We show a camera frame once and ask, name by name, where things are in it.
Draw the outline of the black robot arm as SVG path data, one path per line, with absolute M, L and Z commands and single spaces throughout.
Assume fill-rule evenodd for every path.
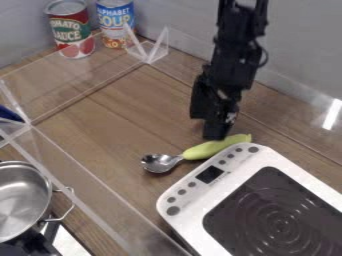
M 189 117 L 201 119 L 203 138 L 221 140 L 239 114 L 242 92 L 251 88 L 256 70 L 268 53 L 256 41 L 264 35 L 268 0 L 247 7 L 236 0 L 219 0 L 213 52 L 192 86 Z

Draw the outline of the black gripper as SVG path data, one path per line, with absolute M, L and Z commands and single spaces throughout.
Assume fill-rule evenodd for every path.
M 203 119 L 203 138 L 223 140 L 235 124 L 242 93 L 252 86 L 263 66 L 263 47 L 215 48 L 212 59 L 203 65 L 191 93 L 189 117 Z

